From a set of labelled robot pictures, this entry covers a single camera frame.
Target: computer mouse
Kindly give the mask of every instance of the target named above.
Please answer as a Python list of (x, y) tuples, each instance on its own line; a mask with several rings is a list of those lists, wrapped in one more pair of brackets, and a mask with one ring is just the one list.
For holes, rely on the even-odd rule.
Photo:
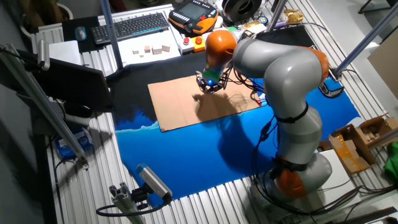
[(76, 27), (75, 38), (77, 41), (86, 40), (87, 39), (86, 28), (85, 27)]

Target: cardboard box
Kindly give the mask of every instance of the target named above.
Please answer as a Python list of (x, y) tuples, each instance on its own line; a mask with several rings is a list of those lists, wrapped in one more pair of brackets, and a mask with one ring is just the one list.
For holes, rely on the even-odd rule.
[[(355, 174), (370, 168), (372, 164), (376, 163), (376, 160), (368, 149), (369, 144), (398, 128), (395, 118), (384, 119), (384, 115), (369, 119), (358, 128), (349, 124), (337, 129), (320, 143), (318, 150), (334, 149), (348, 174)], [(385, 142), (381, 146), (394, 141), (398, 141), (398, 138)]]
[(320, 146), (324, 150), (334, 149), (349, 175), (364, 171), (376, 163), (363, 138), (352, 124), (331, 133)]
[(369, 62), (378, 72), (384, 83), (398, 98), (398, 29), (396, 29), (377, 49), (368, 57)]
[[(361, 136), (361, 139), (368, 146), (373, 140), (383, 136), (390, 131), (398, 128), (397, 120), (393, 118), (383, 118), (384, 115), (378, 116), (376, 118), (369, 119), (364, 121), (358, 128), (356, 128), (358, 134)], [(381, 146), (388, 145), (394, 141), (398, 141), (398, 138), (394, 138), (391, 141), (385, 142), (381, 144)]]

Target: monitor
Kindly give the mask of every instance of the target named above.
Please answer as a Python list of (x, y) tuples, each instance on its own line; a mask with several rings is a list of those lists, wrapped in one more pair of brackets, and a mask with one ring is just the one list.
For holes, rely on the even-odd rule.
[[(21, 50), (18, 53), (22, 58), (37, 63), (36, 54)], [(0, 71), (0, 84), (15, 91), (24, 90), (1, 60)], [(47, 96), (68, 104), (86, 106), (93, 111), (112, 111), (111, 93), (100, 70), (51, 58), (49, 70), (33, 71), (32, 74)]]

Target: cardboard sheet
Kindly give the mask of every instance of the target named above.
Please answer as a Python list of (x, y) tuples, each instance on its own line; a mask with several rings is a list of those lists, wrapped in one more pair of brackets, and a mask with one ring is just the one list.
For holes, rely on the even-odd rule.
[(228, 82), (225, 90), (204, 94), (196, 83), (196, 75), (148, 85), (161, 131), (210, 121), (216, 118), (258, 108), (252, 90)]

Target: green object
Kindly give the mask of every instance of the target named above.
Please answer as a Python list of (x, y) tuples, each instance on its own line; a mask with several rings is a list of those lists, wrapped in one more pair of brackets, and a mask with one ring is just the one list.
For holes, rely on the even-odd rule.
[(211, 79), (214, 82), (218, 82), (218, 80), (220, 79), (220, 73), (214, 72), (210, 69), (206, 69), (201, 75), (203, 78)]
[(398, 183), (398, 141), (393, 142), (390, 146), (389, 158), (384, 165), (384, 172)]
[(236, 27), (229, 27), (229, 28), (227, 28), (227, 30), (231, 32), (231, 31), (238, 30), (238, 29)]

